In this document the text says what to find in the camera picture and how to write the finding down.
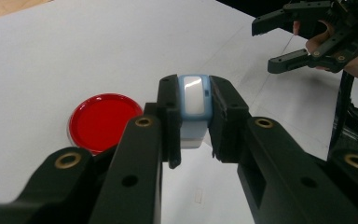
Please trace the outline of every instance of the small container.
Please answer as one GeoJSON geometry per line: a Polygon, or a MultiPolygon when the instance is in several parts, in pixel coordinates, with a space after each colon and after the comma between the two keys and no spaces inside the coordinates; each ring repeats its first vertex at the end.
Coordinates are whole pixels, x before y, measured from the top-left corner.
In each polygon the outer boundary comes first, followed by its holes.
{"type": "Polygon", "coordinates": [[[96,95],[75,109],[69,119],[68,136],[73,145],[96,155],[117,145],[127,122],[142,114],[142,108],[127,96],[96,95]]]}

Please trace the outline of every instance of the white tabletop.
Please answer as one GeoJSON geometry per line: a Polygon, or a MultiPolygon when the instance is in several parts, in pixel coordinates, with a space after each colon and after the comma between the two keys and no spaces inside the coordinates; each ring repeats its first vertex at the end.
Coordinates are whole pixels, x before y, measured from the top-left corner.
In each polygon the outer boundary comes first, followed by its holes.
{"type": "MultiPolygon", "coordinates": [[[[0,18],[0,203],[14,200],[47,155],[69,147],[68,118],[105,92],[156,102],[171,74],[230,80],[254,116],[279,121],[325,158],[339,74],[301,68],[281,75],[267,61],[303,49],[282,30],[252,37],[253,18],[214,0],[56,0],[0,18]]],[[[236,173],[211,148],[164,166],[162,223],[250,223],[236,173]]]]}

